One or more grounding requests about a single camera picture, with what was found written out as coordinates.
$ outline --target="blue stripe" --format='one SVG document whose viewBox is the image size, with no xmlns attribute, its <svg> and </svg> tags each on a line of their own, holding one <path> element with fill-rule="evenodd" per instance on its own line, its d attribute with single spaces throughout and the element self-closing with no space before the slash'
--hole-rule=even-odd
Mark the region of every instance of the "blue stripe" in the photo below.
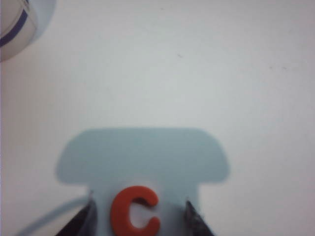
<svg viewBox="0 0 315 236">
<path fill-rule="evenodd" d="M 7 33 L 4 37 L 0 38 L 0 47 L 4 46 L 8 42 L 10 42 L 22 29 L 23 25 L 25 24 L 26 19 L 28 18 L 28 15 L 25 10 L 23 10 L 18 22 L 15 24 L 15 26 L 10 30 L 9 33 Z"/>
</svg>

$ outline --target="tape roll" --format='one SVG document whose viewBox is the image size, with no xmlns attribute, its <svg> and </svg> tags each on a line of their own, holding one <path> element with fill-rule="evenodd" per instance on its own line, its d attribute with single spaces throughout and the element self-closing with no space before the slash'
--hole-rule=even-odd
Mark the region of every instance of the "tape roll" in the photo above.
<svg viewBox="0 0 315 236">
<path fill-rule="evenodd" d="M 29 44 L 36 25 L 29 0 L 1 1 L 1 61 L 16 55 Z"/>
</svg>

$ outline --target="white background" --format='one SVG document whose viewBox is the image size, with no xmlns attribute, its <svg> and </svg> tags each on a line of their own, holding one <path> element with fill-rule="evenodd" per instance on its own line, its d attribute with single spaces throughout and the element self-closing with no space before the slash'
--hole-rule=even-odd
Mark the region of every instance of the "white background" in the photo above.
<svg viewBox="0 0 315 236">
<path fill-rule="evenodd" d="M 230 174 L 198 195 L 217 235 L 315 235 L 314 25 L 313 0 L 58 0 L 1 64 L 1 235 L 86 196 L 55 166 L 71 138 L 104 127 L 215 137 Z"/>
</svg>

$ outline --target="orange object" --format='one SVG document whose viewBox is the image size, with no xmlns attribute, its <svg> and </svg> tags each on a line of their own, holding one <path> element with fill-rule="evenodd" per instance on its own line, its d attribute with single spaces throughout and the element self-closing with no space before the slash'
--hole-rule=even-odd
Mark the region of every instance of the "orange object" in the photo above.
<svg viewBox="0 0 315 236">
<path fill-rule="evenodd" d="M 132 202 L 153 207 L 158 204 L 158 196 L 150 188 L 132 186 L 122 190 L 114 198 L 110 211 L 110 222 L 116 236 L 154 236 L 158 233 L 160 221 L 152 217 L 144 228 L 134 227 L 129 218 Z"/>
</svg>

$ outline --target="letter c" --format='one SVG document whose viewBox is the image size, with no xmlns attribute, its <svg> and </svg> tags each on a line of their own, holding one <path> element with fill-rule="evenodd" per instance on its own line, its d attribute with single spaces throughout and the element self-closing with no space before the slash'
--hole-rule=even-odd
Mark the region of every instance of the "letter c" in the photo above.
<svg viewBox="0 0 315 236">
<path fill-rule="evenodd" d="M 152 217 L 144 228 L 134 227 L 129 218 L 132 202 L 139 202 L 149 207 L 158 204 L 156 193 L 144 186 L 132 186 L 122 190 L 114 198 L 110 211 L 111 226 L 116 236 L 154 236 L 158 233 L 160 221 Z"/>
</svg>

